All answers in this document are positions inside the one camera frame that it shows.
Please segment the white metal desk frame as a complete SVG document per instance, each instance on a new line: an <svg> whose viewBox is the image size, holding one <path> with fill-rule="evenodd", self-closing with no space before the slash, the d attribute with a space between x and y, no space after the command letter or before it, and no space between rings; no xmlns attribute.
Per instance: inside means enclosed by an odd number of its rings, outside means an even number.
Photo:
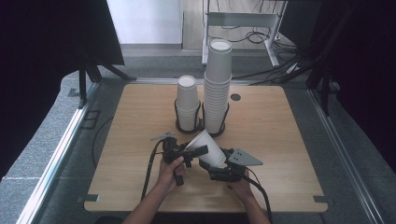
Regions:
<svg viewBox="0 0 396 224"><path fill-rule="evenodd" d="M206 1L204 12L204 39L202 46L202 65L206 65L208 56L208 31L211 26L239 26L239 27L265 27L270 31L269 37L264 40L264 46L273 67L279 67L279 61L274 52L273 45L277 35L287 2L282 1L276 13L241 13L241 12L215 12L210 10L210 0Z"/></svg>

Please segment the person's left hand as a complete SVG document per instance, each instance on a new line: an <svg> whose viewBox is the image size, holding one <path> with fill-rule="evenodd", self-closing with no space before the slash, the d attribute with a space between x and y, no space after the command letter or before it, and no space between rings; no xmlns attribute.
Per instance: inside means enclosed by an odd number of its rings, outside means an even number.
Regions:
<svg viewBox="0 0 396 224"><path fill-rule="evenodd" d="M176 175L183 176L185 174L184 158L179 157L171 163L161 160L159 177L156 186L160 189L162 195L169 195L177 186L175 180Z"/></svg>

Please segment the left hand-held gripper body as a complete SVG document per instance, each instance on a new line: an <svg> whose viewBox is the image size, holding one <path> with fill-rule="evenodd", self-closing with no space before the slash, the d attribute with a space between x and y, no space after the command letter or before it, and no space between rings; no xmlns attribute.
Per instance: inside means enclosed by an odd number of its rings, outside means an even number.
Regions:
<svg viewBox="0 0 396 224"><path fill-rule="evenodd" d="M179 149L179 144L175 138L173 132L168 132L165 134L160 134L158 136L152 137L151 141L157 140L157 143L150 154L150 164L153 164L155 156L158 154L158 146L162 146L163 151L161 155L166 163L171 163L179 157L184 158L184 163L190 167L192 156L185 149Z"/></svg>

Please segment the black curtain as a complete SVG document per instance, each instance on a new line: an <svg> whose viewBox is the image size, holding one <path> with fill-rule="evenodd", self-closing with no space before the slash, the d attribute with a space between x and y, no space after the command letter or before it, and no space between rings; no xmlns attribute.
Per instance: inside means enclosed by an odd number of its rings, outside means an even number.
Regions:
<svg viewBox="0 0 396 224"><path fill-rule="evenodd" d="M326 63L338 101L396 173L396 0L289 0L279 32L315 59L347 10Z"/></svg>
<svg viewBox="0 0 396 224"><path fill-rule="evenodd" d="M107 0L0 0L0 180L87 63L123 64Z"/></svg>

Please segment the black stand post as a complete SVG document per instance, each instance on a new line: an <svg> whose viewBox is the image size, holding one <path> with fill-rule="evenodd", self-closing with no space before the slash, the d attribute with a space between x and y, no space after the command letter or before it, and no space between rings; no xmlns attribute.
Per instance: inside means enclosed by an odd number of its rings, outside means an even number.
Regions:
<svg viewBox="0 0 396 224"><path fill-rule="evenodd" d="M328 67L324 68L315 67L305 82L308 89L314 89L321 84L320 94L320 107L326 116L329 115L328 101L330 93L330 73Z"/></svg>

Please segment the short stack of white cups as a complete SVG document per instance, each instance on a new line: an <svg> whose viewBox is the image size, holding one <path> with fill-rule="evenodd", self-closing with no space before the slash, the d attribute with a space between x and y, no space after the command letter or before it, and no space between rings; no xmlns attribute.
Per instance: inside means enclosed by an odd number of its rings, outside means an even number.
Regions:
<svg viewBox="0 0 396 224"><path fill-rule="evenodd" d="M176 110L179 128L193 131L198 123L198 98L196 79L193 76L182 76L177 82Z"/></svg>

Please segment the aluminium floor rail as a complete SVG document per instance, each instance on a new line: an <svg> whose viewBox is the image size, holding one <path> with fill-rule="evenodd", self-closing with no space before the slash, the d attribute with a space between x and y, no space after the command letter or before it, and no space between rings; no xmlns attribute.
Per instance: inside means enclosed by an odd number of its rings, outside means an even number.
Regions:
<svg viewBox="0 0 396 224"><path fill-rule="evenodd" d="M29 199L26 201L25 206L21 210L19 218L15 221L15 224L32 224L34 222L37 213L50 191L51 185L56 178L63 160L72 145L75 135L87 114L88 108L91 106L92 98L99 88L99 84L92 83L89 85L87 93L88 100L86 104L76 106L76 109L73 111L72 117L67 122L67 126L64 128L63 134L57 142L57 146L52 151L41 176L23 178L23 180L35 180L36 185L32 190Z"/></svg>
<svg viewBox="0 0 396 224"><path fill-rule="evenodd" d="M384 217L381 215L379 206L377 205L375 198L372 193L368 190L367 185L363 181L363 178L350 158L347 148L340 138L339 133L336 131L332 120L325 114L320 105L318 94L313 90L307 91L313 105L318 113L318 116L328 134L333 148L342 163L346 175L361 203L361 206L368 217L371 224L386 224Z"/></svg>

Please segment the black wire cup holder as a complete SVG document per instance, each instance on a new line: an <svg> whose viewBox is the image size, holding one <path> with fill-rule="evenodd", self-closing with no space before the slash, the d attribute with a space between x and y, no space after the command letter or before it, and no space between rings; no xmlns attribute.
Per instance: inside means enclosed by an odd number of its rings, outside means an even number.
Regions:
<svg viewBox="0 0 396 224"><path fill-rule="evenodd" d="M193 110L183 111L177 106L177 100L174 101L174 109L176 113L176 127L181 133L192 134L203 130L207 130L210 136L221 136L226 128L225 120L227 118L230 105L227 105L225 113L218 120L219 127L214 128L214 122L208 119L205 114L205 104L199 103Z"/></svg>

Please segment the tall stack of white cups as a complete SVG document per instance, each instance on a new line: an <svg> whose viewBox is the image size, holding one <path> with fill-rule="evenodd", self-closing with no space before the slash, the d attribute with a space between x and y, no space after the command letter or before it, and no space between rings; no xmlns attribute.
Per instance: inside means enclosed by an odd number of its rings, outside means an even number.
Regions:
<svg viewBox="0 0 396 224"><path fill-rule="evenodd" d="M223 39L209 44L204 80L204 126L211 134L220 133L229 109L232 79L232 44Z"/></svg>

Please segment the person's right hand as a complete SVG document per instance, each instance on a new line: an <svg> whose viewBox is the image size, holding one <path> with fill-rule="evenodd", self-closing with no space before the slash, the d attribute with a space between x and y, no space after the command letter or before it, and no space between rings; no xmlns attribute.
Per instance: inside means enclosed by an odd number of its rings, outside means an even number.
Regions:
<svg viewBox="0 0 396 224"><path fill-rule="evenodd" d="M228 183L227 187L235 193L236 197L242 203L254 197L250 185L245 179L241 179L238 182Z"/></svg>

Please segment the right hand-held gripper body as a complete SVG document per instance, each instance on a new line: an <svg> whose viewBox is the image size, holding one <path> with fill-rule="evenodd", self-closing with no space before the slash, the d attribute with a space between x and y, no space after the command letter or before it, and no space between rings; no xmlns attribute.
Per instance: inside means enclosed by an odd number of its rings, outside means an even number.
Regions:
<svg viewBox="0 0 396 224"><path fill-rule="evenodd" d="M222 182L238 182L242 179L249 166L263 165L263 162L242 149L235 149L231 157L226 157L226 166L219 168L219 174L209 176L211 180Z"/></svg>

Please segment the black stand legs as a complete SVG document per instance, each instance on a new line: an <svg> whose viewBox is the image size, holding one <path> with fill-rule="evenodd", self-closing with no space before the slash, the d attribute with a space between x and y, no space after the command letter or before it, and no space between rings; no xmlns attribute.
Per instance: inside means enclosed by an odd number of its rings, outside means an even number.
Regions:
<svg viewBox="0 0 396 224"><path fill-rule="evenodd" d="M101 63L101 65L112 72L117 77L124 80L136 80L136 77L131 77L114 65L109 63ZM89 78L93 83L99 83L102 79L102 75L98 69L98 65L90 59L83 59L81 61L80 68L78 70L78 83L79 83L79 108L82 108L88 102L88 93L86 81Z"/></svg>

